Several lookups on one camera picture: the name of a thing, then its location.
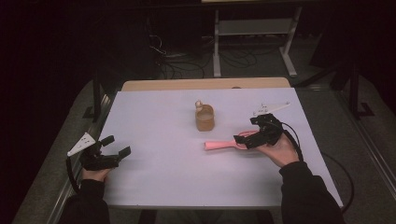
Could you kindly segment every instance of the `cable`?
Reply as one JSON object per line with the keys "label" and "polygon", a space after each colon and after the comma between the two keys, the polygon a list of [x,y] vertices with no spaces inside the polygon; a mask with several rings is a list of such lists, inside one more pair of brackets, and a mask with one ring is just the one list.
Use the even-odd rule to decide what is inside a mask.
{"label": "cable", "polygon": [[152,45],[149,45],[149,47],[151,49],[155,49],[157,52],[159,52],[159,53],[161,53],[163,55],[166,55],[166,50],[162,50],[161,49],[163,47],[163,41],[161,40],[161,38],[159,36],[157,36],[157,35],[150,35],[149,37],[156,37],[160,41],[160,44],[159,44],[158,47],[154,47]]}
{"label": "cable", "polygon": [[[238,42],[239,42],[239,46],[240,46],[240,47],[247,47],[246,45],[244,45],[244,44],[242,43],[242,41],[241,41],[240,39],[238,39]],[[221,59],[222,59],[225,63],[227,63],[228,65],[230,65],[230,66],[237,67],[237,68],[248,68],[248,67],[250,67],[251,65],[254,65],[254,64],[256,64],[256,63],[258,62],[256,56],[272,53],[272,52],[274,52],[275,50],[278,50],[279,47],[281,47],[281,46],[283,46],[283,45],[284,45],[284,43],[282,43],[282,44],[277,44],[277,45],[275,45],[273,48],[271,48],[271,49],[269,49],[269,50],[267,50],[267,51],[265,51],[265,52],[260,52],[260,53],[255,52],[255,49],[251,49],[251,50],[248,49],[248,50],[246,50],[246,51],[239,49],[238,51],[239,51],[239,52],[242,52],[242,53],[243,53],[242,55],[237,55],[236,52],[235,52],[235,53],[231,53],[231,52],[230,52],[231,57],[230,57],[230,56],[226,56],[226,54],[224,54],[224,52],[220,53],[219,55],[220,55]]]}
{"label": "cable", "polygon": [[354,199],[354,197],[355,197],[355,185],[354,185],[354,183],[353,183],[352,176],[349,174],[349,172],[348,172],[347,169],[343,166],[343,164],[341,164],[341,162],[339,162],[338,160],[336,160],[335,158],[333,158],[332,156],[330,156],[329,154],[327,154],[327,153],[325,153],[325,152],[320,151],[320,153],[321,153],[323,156],[326,156],[327,158],[329,158],[329,159],[331,159],[332,161],[334,161],[335,163],[337,163],[337,165],[339,165],[340,168],[346,173],[346,176],[347,176],[347,178],[348,178],[348,180],[349,180],[349,183],[350,183],[350,197],[349,197],[348,202],[346,203],[346,205],[345,205],[345,206],[343,207],[343,209],[342,209],[342,213],[344,214],[344,213],[347,211],[347,209],[349,208],[349,206],[352,205],[353,199]]}
{"label": "cable", "polygon": [[66,159],[66,168],[67,168],[67,175],[69,176],[70,184],[72,185],[75,193],[78,193],[79,187],[78,187],[77,181],[73,175],[72,162],[70,160],[70,157],[67,157],[67,159]]}
{"label": "cable", "polygon": [[164,67],[164,71],[163,71],[163,67],[161,67],[161,71],[162,71],[162,73],[163,73],[163,78],[164,78],[164,79],[168,79],[168,75],[167,75],[167,74],[168,74],[168,71],[167,71],[166,67],[169,66],[169,67],[172,69],[172,71],[169,71],[169,73],[172,73],[171,79],[174,79],[175,73],[177,72],[177,71],[175,70],[175,68],[174,68],[172,65],[168,64],[168,63],[162,63],[162,65],[163,65],[163,67]]}
{"label": "cable", "polygon": [[291,126],[289,125],[289,124],[287,124],[287,123],[284,123],[284,122],[280,122],[281,124],[284,124],[284,125],[286,125],[286,126],[288,126],[293,132],[294,132],[294,135],[296,136],[296,138],[297,138],[297,145],[298,145],[298,147],[300,147],[300,139],[298,138],[298,135],[297,135],[297,132],[296,131],[294,131],[294,129],[293,128],[291,128]]}
{"label": "cable", "polygon": [[[180,78],[183,78],[181,71],[197,71],[200,70],[202,72],[202,78],[205,77],[205,67],[209,64],[211,61],[211,57],[208,57],[207,60],[205,60],[203,65],[198,64],[198,60],[201,59],[200,57],[195,57],[193,54],[186,54],[185,55],[185,60],[178,60],[176,61],[174,58],[165,58],[165,61],[162,62],[164,67],[166,68],[169,66],[172,69],[173,75],[171,78],[175,78],[175,74],[180,74]],[[181,65],[189,65],[192,66],[192,68],[187,68]]]}

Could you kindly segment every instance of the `dark background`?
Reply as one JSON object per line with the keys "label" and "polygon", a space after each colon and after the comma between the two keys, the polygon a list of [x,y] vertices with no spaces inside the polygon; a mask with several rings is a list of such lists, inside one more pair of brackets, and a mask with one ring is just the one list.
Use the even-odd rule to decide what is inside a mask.
{"label": "dark background", "polygon": [[[149,48],[150,32],[161,34],[175,48],[198,51],[201,35],[213,35],[210,10],[88,10],[133,4],[139,1],[3,1],[2,223],[14,218],[71,105],[93,74],[99,75],[106,92],[128,79],[155,79],[159,55]],[[298,27],[301,35],[323,32],[313,65],[330,66],[353,51],[361,74],[375,84],[393,112],[396,48],[390,30],[396,24],[394,11],[393,5],[385,3],[305,7]],[[223,15],[246,17],[245,12]]]}

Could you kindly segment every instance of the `black sleeve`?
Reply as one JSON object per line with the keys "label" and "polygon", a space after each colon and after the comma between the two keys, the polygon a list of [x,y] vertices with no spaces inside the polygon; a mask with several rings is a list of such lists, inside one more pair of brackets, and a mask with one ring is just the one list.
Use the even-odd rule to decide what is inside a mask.
{"label": "black sleeve", "polygon": [[279,172],[283,176],[283,223],[345,223],[341,209],[327,191],[323,179],[312,175],[305,162],[290,163]]}
{"label": "black sleeve", "polygon": [[82,180],[79,193],[67,199],[59,224],[110,223],[107,203],[103,200],[105,183]]}

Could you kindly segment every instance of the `metal stand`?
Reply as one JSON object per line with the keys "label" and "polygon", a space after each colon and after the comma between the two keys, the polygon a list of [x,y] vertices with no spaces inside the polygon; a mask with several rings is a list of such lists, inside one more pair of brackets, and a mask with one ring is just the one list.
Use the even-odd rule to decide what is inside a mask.
{"label": "metal stand", "polygon": [[215,16],[215,49],[213,54],[213,76],[221,77],[219,62],[219,36],[220,35],[269,35],[288,34],[287,42],[279,48],[283,62],[291,77],[296,77],[297,72],[291,62],[289,50],[297,28],[302,7],[297,7],[293,18],[267,19],[267,20],[244,20],[244,21],[220,21],[219,11]]}

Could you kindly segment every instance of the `white tag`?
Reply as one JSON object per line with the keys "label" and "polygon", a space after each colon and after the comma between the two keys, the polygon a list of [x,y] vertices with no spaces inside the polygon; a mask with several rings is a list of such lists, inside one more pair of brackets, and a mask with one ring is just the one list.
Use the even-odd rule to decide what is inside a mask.
{"label": "white tag", "polygon": [[93,144],[95,144],[95,142],[96,141],[88,133],[84,133],[84,135],[73,146],[73,148],[67,152],[67,156],[71,157],[74,154],[80,152],[81,150],[84,150],[85,148],[92,146]]}

